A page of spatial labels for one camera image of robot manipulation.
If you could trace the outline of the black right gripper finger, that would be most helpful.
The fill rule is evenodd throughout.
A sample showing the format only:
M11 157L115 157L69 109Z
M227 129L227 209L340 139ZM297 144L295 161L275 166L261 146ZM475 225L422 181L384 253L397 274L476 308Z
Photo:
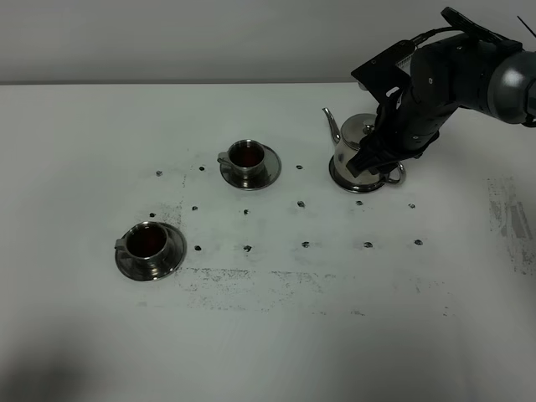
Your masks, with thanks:
M373 175L389 176L399 166L400 162L395 161L393 158L371 157L368 171Z
M361 143L358 152L347 162L347 170L356 178L368 170L371 157L381 157L382 148L377 140L367 140Z

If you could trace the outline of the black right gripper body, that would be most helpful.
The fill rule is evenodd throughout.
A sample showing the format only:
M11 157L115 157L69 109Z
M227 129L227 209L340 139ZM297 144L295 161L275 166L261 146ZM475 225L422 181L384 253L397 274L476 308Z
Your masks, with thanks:
M374 161L401 162L420 157L454 112L453 102L434 105L419 98L412 86L397 90L377 108L370 140Z

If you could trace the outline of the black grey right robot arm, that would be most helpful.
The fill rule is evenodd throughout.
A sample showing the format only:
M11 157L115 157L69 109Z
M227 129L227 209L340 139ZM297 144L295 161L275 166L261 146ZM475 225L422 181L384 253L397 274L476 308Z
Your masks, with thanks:
M454 36L428 44L438 33L432 29L353 71L379 103L374 130L346 164L353 176L390 173L398 162L420 157L458 108L535 125L535 54L453 8L441 15Z

